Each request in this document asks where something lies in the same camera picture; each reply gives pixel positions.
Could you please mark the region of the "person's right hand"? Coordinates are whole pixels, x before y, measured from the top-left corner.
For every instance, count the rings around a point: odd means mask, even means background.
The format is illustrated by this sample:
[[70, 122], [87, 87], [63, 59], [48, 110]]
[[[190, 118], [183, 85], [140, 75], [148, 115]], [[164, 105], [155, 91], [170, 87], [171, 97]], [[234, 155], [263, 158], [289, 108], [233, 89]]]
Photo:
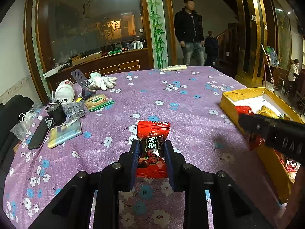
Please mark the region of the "person's right hand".
[[295, 183], [291, 190], [291, 196], [286, 205], [283, 215], [277, 218], [277, 228], [286, 228], [297, 214], [300, 208], [301, 200], [304, 198], [304, 166], [300, 166]]

